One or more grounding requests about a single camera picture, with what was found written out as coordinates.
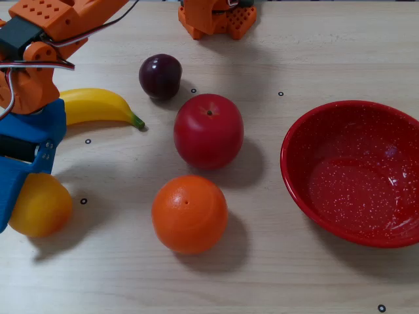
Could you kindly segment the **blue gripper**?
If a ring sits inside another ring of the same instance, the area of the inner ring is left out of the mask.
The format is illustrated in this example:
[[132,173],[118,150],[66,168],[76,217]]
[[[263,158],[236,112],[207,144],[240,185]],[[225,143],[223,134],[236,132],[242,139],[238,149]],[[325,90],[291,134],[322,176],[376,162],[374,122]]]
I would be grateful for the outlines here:
[[10,113],[1,120],[1,231],[7,227],[27,176],[52,171],[56,146],[65,133],[62,99],[38,113]]

